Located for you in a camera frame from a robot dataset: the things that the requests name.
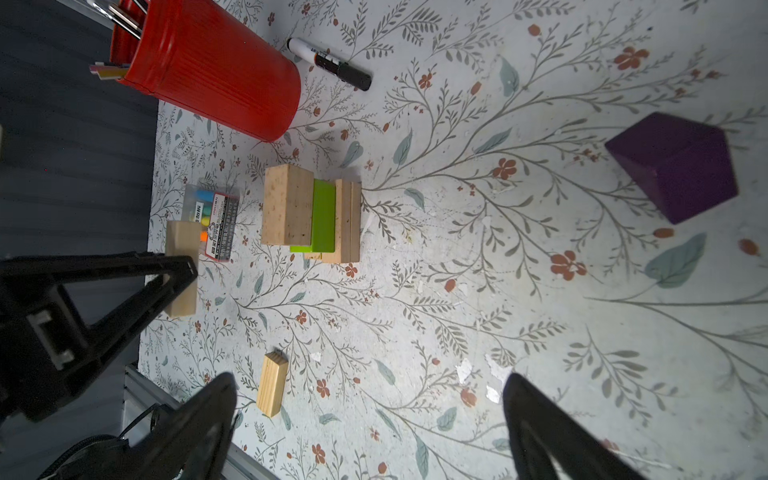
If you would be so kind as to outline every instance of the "small wooden block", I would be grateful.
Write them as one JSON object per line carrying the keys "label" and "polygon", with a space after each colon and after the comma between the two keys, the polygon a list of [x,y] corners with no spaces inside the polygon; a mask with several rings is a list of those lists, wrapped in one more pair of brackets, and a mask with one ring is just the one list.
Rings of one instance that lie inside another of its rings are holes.
{"label": "small wooden block", "polygon": [[312,172],[296,165],[266,169],[261,243],[304,246],[312,243],[314,182]]}
{"label": "small wooden block", "polygon": [[[189,255],[197,266],[200,254],[200,232],[203,226],[198,222],[169,220],[165,233],[165,254]],[[197,310],[197,279],[181,295],[165,307],[170,317],[193,315]]]}
{"label": "small wooden block", "polygon": [[352,223],[352,182],[336,180],[336,249],[323,254],[323,263],[349,263],[349,227]]}
{"label": "small wooden block", "polygon": [[288,360],[284,359],[282,355],[278,352],[272,352],[264,356],[256,406],[270,418],[280,411],[287,374]]}
{"label": "small wooden block", "polygon": [[362,185],[352,184],[352,200],[349,202],[352,212],[349,220],[349,261],[360,261],[360,208],[362,206]]}

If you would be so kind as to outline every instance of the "marker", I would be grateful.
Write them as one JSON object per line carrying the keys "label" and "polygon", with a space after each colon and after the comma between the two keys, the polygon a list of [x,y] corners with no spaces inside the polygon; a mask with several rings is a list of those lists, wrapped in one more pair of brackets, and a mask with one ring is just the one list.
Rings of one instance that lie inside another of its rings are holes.
{"label": "marker", "polygon": [[294,55],[303,58],[309,63],[331,72],[353,87],[357,87],[362,91],[367,91],[371,87],[371,76],[369,74],[354,68],[346,62],[340,61],[324,51],[317,50],[300,38],[289,38],[288,50],[291,50]]}

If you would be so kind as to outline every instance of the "dark background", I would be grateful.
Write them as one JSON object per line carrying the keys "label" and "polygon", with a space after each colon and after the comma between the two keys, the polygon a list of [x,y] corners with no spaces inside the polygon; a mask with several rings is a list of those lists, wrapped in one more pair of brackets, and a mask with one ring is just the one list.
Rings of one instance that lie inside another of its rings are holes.
{"label": "dark background", "polygon": [[[157,101],[100,81],[111,32],[55,0],[0,0],[0,256],[145,251]],[[92,323],[141,278],[68,288]],[[0,426],[0,478],[36,478],[77,441],[121,430],[123,368],[138,339],[76,402]]]}

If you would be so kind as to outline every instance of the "purple block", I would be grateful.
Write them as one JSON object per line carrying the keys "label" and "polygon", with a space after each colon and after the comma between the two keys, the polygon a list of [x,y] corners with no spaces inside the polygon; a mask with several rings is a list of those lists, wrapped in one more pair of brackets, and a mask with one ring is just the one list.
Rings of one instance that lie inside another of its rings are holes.
{"label": "purple block", "polygon": [[673,224],[739,193],[725,133],[717,127],[656,112],[605,147]]}

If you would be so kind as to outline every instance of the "red canister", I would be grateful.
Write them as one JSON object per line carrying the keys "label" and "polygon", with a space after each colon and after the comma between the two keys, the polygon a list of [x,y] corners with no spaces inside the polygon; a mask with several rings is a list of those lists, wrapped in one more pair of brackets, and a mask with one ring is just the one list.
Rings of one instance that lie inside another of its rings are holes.
{"label": "red canister", "polygon": [[290,126],[301,95],[296,66],[212,0],[150,0],[137,40],[115,26],[110,61],[120,83],[263,141]]}

